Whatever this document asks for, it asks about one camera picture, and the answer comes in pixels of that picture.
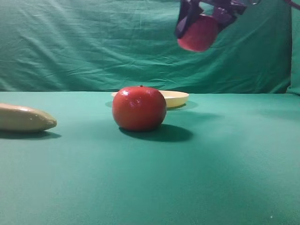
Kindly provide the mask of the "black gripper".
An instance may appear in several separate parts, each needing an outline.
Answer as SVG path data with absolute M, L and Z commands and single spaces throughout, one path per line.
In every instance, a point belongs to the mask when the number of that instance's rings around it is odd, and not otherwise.
M 217 21 L 218 32 L 236 21 L 235 13 L 242 15 L 247 6 L 240 0 L 181 0 L 179 16 L 175 27 L 177 39 L 184 37 L 189 27 L 195 23 L 203 12 L 200 3 L 212 5 L 213 18 Z

